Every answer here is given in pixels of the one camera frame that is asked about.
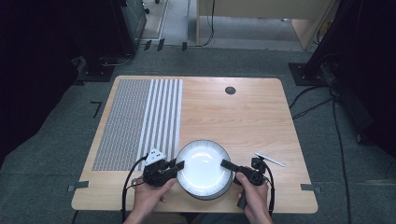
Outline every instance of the person's left hand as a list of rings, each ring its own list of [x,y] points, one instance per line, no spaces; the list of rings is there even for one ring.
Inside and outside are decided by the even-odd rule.
[[[142,179],[137,179],[137,184],[142,183]],[[154,188],[148,184],[141,184],[135,187],[134,190],[134,208],[131,214],[125,220],[125,224],[143,223],[149,214],[157,206],[158,202],[166,203],[163,197],[176,183],[176,179],[168,180],[162,187]]]

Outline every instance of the white bowl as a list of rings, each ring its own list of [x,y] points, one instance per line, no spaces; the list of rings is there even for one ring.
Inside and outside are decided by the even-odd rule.
[[[184,161],[177,180],[194,198],[216,199],[227,191],[233,179],[233,172],[221,166],[222,160],[230,161],[230,157],[219,144],[208,140],[188,143],[177,155],[176,163]]]

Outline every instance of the human hand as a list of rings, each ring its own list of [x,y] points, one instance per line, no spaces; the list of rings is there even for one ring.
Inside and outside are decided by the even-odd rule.
[[[149,214],[157,206],[158,202],[166,203],[166,199],[163,197],[176,183],[176,179],[172,178],[168,180],[162,187],[152,187],[148,184],[141,184],[143,180],[137,179],[137,185],[134,190],[134,208],[131,214],[125,220],[124,224],[135,224],[144,223]]]
[[[267,207],[268,185],[265,183],[261,186],[254,186],[244,174],[239,172],[236,173],[236,178],[245,189],[247,206],[244,209],[244,213],[250,224],[273,223]]]

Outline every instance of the wooden desk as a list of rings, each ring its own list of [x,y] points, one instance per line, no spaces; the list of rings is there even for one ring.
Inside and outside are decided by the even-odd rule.
[[[291,24],[307,49],[336,0],[216,0],[214,16],[293,19]],[[213,0],[197,0],[196,44],[200,17],[212,15]]]
[[[250,166],[255,151],[260,151],[286,167],[267,162],[276,186],[275,213],[315,213],[318,210],[313,191],[301,190],[311,184],[304,157],[294,129],[282,84],[275,78],[240,77],[117,77],[106,103],[92,148],[80,181],[90,181],[86,189],[77,189],[72,206],[76,210],[121,209],[121,190],[128,171],[93,171],[113,99],[124,79],[182,79],[182,103],[179,149],[197,139],[212,140],[224,147],[231,161]],[[236,89],[233,95],[225,88]],[[133,177],[142,172],[134,172]],[[165,195],[167,204],[159,203],[161,212],[242,212],[236,206],[236,193],[229,190],[213,201],[192,198],[178,183]],[[127,196],[127,209],[134,202],[134,190]]]

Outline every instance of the white pen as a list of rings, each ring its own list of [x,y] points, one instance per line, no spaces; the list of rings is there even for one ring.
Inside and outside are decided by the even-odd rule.
[[[268,160],[268,161],[270,161],[270,162],[273,162],[273,163],[275,163],[275,164],[277,164],[277,165],[280,165],[280,166],[282,166],[282,167],[285,167],[285,166],[286,166],[284,163],[279,162],[279,161],[275,161],[275,160],[269,158],[268,156],[261,154],[260,152],[255,152],[254,154],[256,154],[256,156],[258,156],[258,157],[261,157],[262,159],[266,159],[266,160]]]

